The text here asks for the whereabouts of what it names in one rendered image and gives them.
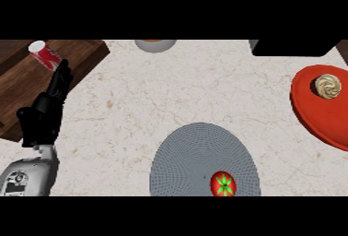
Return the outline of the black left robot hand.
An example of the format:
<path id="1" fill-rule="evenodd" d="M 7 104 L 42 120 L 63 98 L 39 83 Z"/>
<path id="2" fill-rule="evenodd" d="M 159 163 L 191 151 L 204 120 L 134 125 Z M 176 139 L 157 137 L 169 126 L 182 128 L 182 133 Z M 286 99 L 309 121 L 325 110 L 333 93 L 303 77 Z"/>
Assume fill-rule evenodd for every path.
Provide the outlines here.
<path id="1" fill-rule="evenodd" d="M 53 145 L 60 132 L 61 108 L 73 76 L 63 59 L 53 73 L 45 92 L 41 92 L 29 107 L 22 107 L 16 116 L 23 132 L 23 148 Z"/>

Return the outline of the grey bowl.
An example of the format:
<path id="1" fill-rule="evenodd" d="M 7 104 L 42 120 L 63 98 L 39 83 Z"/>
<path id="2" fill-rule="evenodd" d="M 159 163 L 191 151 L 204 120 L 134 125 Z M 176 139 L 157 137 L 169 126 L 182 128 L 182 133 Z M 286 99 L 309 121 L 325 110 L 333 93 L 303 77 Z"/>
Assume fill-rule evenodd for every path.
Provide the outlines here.
<path id="1" fill-rule="evenodd" d="M 173 46 L 175 42 L 175 40 L 134 41 L 137 47 L 147 53 L 162 53 Z"/>

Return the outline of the grey round placemat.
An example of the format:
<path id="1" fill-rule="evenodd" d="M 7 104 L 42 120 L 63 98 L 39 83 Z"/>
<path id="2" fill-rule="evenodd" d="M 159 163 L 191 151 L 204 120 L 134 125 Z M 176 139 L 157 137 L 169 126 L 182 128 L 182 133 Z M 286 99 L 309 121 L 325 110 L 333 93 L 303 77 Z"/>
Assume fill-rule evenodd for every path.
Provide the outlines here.
<path id="1" fill-rule="evenodd" d="M 215 124 L 194 123 L 165 138 L 151 161 L 151 196 L 212 196 L 213 174 L 225 171 L 235 196 L 259 196 L 259 178 L 250 153 L 237 137 Z"/>

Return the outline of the brown wooden cutting board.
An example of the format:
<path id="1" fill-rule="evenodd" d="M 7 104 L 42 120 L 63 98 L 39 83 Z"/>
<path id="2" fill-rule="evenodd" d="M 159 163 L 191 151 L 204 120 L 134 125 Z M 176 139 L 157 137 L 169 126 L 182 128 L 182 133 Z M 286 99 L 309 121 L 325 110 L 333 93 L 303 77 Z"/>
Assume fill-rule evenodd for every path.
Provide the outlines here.
<path id="1" fill-rule="evenodd" d="M 69 89 L 73 89 L 110 52 L 106 43 L 103 40 L 45 42 L 67 60 L 73 75 Z M 27 53 L 30 43 L 32 40 L 0 40 L 0 138 L 13 142 L 23 136 L 16 111 L 32 104 L 53 75 Z"/>

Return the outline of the red and white can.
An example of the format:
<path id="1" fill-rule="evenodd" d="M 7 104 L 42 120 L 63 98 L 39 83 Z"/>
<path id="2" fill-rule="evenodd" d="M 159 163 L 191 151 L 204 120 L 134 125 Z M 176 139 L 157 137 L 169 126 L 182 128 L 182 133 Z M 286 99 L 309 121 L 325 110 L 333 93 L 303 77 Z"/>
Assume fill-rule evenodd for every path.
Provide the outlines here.
<path id="1" fill-rule="evenodd" d="M 29 55 L 41 63 L 41 65 L 50 70 L 56 71 L 60 65 L 60 56 L 51 49 L 50 45 L 44 41 L 33 41 L 27 45 Z"/>

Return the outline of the black appliance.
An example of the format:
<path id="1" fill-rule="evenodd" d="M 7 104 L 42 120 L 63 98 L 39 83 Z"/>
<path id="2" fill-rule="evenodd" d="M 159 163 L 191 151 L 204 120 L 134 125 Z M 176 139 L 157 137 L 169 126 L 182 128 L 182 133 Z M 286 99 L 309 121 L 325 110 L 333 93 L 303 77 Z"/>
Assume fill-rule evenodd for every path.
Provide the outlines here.
<path id="1" fill-rule="evenodd" d="M 337 43 L 337 39 L 249 40 L 253 56 L 321 57 Z"/>

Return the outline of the red plate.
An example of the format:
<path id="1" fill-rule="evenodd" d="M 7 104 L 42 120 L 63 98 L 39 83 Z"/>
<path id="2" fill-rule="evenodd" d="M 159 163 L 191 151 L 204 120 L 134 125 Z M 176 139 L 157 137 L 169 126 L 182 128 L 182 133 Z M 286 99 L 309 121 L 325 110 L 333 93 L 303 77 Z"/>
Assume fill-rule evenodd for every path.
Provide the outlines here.
<path id="1" fill-rule="evenodd" d="M 315 79 L 322 74 L 339 78 L 340 92 L 325 100 L 315 94 Z M 331 65 L 306 66 L 290 82 L 291 110 L 308 132 L 327 145 L 348 151 L 348 70 Z"/>

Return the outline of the beige swirled pastry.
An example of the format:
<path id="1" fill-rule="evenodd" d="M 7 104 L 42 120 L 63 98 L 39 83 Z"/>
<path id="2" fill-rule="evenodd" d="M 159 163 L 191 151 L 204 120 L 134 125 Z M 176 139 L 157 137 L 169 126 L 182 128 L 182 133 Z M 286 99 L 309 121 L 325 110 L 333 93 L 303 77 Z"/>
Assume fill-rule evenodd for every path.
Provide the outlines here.
<path id="1" fill-rule="evenodd" d="M 322 74 L 315 79 L 315 90 L 321 98 L 331 100 L 340 93 L 339 78 L 330 74 Z"/>

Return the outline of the brown wooden object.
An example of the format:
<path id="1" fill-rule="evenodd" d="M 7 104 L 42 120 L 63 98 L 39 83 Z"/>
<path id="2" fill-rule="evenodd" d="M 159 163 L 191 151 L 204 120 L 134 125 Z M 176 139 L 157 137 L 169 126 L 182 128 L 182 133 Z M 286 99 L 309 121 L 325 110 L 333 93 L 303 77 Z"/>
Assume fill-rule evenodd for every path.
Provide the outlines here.
<path id="1" fill-rule="evenodd" d="M 339 41 L 339 43 L 336 45 L 336 49 L 339 51 L 339 55 L 342 57 L 345 64 L 348 64 L 348 40 Z"/>

